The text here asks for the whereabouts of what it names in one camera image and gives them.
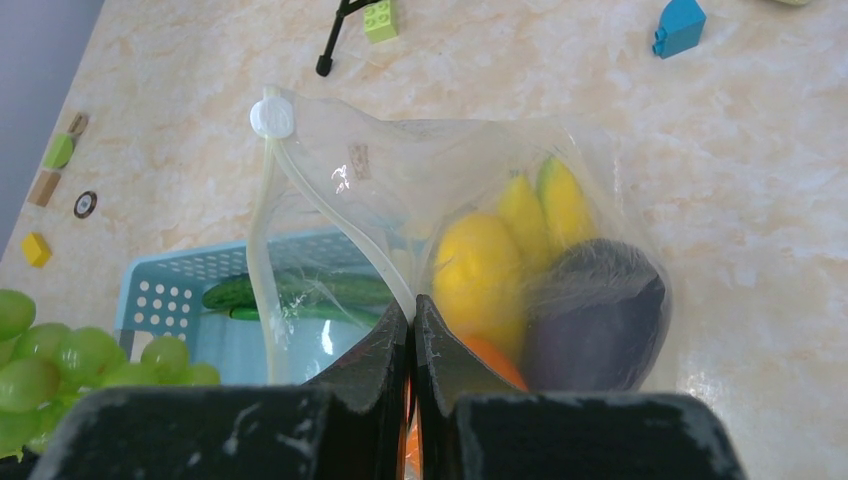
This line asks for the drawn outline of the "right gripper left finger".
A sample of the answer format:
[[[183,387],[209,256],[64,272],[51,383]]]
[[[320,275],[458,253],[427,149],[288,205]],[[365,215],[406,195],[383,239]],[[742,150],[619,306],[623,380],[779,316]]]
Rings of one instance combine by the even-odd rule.
[[[300,386],[117,387],[60,422],[34,479],[399,479],[407,320]]]

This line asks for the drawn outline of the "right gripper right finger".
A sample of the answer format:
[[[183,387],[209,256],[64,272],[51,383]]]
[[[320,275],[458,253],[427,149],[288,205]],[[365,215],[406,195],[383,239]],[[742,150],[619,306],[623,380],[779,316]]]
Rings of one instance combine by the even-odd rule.
[[[425,294],[413,323],[425,479],[743,479],[718,417],[671,393],[527,393],[474,356]]]

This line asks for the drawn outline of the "orange fruit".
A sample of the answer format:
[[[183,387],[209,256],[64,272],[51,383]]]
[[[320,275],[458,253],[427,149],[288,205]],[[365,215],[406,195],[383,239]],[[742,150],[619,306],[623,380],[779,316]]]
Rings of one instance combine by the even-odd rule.
[[[479,360],[483,362],[490,370],[494,371],[503,380],[511,386],[527,391],[528,387],[516,368],[513,361],[503,354],[496,346],[485,339],[466,335],[460,338],[460,341],[467,347]],[[420,449],[420,433],[419,433],[419,411],[417,407],[410,421],[410,428],[406,437],[405,445],[405,460],[404,460],[404,478],[405,479],[421,479],[421,460],[422,453]]]

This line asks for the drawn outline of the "blue plastic basket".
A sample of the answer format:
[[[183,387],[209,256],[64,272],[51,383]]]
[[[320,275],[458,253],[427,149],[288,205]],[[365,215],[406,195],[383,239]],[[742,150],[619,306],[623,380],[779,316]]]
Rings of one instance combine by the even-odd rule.
[[[243,241],[137,259],[117,307],[120,345],[132,351],[140,332],[175,336],[191,361],[213,365],[225,384],[301,384],[363,339],[393,300],[334,227],[278,235],[268,249],[286,329],[282,371],[267,372]]]

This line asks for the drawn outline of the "yellow mango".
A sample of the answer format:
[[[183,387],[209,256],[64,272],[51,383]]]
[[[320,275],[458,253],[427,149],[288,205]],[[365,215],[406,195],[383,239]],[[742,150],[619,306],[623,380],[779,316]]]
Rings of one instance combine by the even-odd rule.
[[[527,331],[521,254],[496,215],[473,212],[445,231],[434,260],[432,298],[459,336],[474,336],[513,361]]]

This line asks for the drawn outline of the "green cucumber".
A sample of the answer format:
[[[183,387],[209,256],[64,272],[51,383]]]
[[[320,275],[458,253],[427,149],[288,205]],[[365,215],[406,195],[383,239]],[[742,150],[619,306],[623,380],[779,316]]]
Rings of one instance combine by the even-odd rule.
[[[275,285],[281,302],[336,301],[342,306],[373,307],[388,304],[394,299],[381,278],[364,273],[287,269],[276,273]],[[248,274],[221,281],[203,294],[201,302],[204,308],[210,310],[257,306]]]

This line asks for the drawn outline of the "purple eggplant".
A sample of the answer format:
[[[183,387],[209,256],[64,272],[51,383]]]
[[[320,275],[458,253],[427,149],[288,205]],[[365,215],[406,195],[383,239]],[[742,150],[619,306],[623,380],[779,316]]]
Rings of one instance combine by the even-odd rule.
[[[664,280],[630,244],[567,249],[535,284],[520,370],[532,390],[628,391],[652,368],[667,331]]]

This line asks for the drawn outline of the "clear dotted zip bag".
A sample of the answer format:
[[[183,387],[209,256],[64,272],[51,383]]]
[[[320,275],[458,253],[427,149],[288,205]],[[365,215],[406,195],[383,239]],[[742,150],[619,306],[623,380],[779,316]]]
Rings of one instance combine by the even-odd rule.
[[[273,86],[251,107],[249,121],[264,144],[247,259],[269,375],[283,370],[279,356],[286,350],[268,249],[274,237],[338,229],[411,319],[416,298],[432,298],[434,260],[448,227],[473,212],[498,216],[499,198],[511,178],[525,174],[535,184],[551,156],[571,170],[586,196],[599,232],[594,239],[635,246],[659,271],[670,323],[668,275],[625,191],[610,138],[598,129],[563,116],[384,121],[337,99],[304,97]],[[526,338],[533,288],[552,265],[535,271],[522,261]],[[665,337],[638,389],[652,383]]]

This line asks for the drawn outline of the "yellow banana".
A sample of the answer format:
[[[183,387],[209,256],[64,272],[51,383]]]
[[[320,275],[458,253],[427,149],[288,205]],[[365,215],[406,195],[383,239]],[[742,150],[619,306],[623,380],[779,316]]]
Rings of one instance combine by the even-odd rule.
[[[542,271],[568,248],[599,236],[576,177],[557,157],[547,158],[532,184],[513,176],[497,205],[529,268]]]

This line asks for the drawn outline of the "green grapes bunch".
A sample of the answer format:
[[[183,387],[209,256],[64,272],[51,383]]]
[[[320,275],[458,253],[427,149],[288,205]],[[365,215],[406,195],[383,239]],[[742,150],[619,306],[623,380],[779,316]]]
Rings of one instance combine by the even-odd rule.
[[[218,385],[217,368],[191,362],[185,342],[156,337],[137,361],[98,327],[38,323],[35,301],[1,292],[1,456],[42,453],[84,396],[123,386]]]

